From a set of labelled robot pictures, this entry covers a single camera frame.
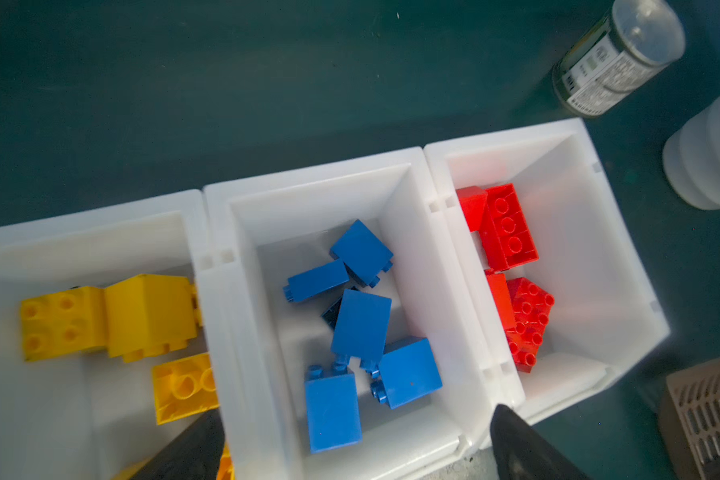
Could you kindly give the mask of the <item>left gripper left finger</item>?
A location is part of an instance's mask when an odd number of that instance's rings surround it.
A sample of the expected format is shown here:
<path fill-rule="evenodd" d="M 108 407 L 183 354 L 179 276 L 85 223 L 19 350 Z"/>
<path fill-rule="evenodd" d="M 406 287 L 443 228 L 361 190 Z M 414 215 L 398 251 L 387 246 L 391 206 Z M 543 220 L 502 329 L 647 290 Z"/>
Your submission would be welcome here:
<path fill-rule="evenodd" d="M 219 410 L 200 415 L 141 467 L 132 479 L 216 478 L 225 444 Z"/>

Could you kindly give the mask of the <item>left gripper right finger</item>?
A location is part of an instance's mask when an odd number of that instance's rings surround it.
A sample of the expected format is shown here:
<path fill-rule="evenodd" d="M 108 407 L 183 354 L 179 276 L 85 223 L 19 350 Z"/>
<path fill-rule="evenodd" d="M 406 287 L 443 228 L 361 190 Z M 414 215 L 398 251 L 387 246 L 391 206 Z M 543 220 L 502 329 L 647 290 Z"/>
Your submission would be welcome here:
<path fill-rule="evenodd" d="M 589 479 L 507 405 L 496 406 L 490 437 L 501 480 Z"/>

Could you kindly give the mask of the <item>red lego bottom brick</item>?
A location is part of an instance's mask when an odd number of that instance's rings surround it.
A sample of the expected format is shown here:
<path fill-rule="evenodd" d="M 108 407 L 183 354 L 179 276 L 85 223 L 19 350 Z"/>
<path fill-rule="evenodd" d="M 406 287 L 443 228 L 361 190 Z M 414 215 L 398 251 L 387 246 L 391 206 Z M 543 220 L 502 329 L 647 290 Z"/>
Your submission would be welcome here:
<path fill-rule="evenodd" d="M 505 330 L 510 353 L 518 371 L 530 373 L 544 342 L 555 298 L 525 277 L 508 282 L 515 326 Z"/>

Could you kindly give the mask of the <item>red lego tall brick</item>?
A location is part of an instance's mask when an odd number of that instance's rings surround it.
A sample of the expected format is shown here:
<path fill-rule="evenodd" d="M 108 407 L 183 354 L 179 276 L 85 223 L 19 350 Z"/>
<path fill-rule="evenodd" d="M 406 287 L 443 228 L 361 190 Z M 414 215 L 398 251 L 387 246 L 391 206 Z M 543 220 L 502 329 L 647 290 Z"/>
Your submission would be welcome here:
<path fill-rule="evenodd" d="M 505 331 L 515 329 L 516 320 L 505 275 L 503 273 L 491 273 L 486 270 L 485 276 L 501 320 L 502 328 Z"/>

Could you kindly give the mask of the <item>red lego long brick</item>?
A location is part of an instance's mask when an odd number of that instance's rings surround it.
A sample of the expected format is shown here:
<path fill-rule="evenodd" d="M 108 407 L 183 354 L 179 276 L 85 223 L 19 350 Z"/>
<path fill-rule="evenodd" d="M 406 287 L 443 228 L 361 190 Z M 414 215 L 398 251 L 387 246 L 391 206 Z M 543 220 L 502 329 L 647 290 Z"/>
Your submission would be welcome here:
<path fill-rule="evenodd" d="M 487 194 L 479 230 L 491 272 L 504 272 L 539 259 L 513 184 L 494 186 Z"/>

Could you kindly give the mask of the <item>yellow orange lego brick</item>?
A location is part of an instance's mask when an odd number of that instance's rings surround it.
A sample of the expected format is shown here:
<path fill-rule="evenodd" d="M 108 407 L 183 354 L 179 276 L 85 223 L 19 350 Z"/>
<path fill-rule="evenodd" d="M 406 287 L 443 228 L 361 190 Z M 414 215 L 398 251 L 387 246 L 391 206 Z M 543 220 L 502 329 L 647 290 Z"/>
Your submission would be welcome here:
<path fill-rule="evenodd" d="M 224 444 L 222 455 L 219 460 L 216 480 L 235 480 L 235 468 L 227 443 Z"/>

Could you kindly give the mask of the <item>yellow lego square brick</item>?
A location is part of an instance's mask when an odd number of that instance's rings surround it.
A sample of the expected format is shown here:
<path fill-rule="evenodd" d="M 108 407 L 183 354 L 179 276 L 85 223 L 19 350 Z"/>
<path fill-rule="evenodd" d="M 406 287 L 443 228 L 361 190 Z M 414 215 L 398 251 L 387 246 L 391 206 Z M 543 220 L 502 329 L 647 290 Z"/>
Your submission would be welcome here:
<path fill-rule="evenodd" d="M 118 474 L 116 474 L 112 480 L 130 480 L 139 470 L 141 470 L 147 463 L 149 462 L 149 459 L 143 460 L 141 462 L 138 462 L 136 464 L 130 465 L 124 470 L 120 471 Z"/>

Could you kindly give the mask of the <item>blue lego floor brick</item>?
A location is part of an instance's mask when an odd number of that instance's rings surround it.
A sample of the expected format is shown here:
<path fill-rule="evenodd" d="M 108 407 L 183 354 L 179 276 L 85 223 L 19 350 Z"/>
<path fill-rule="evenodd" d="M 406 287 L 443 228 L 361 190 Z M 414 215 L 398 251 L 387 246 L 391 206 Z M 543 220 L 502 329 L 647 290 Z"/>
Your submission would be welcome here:
<path fill-rule="evenodd" d="M 374 288 L 379 274 L 393 266 L 393 252 L 360 220 L 331 246 L 332 258 L 341 260 L 356 282 Z"/>

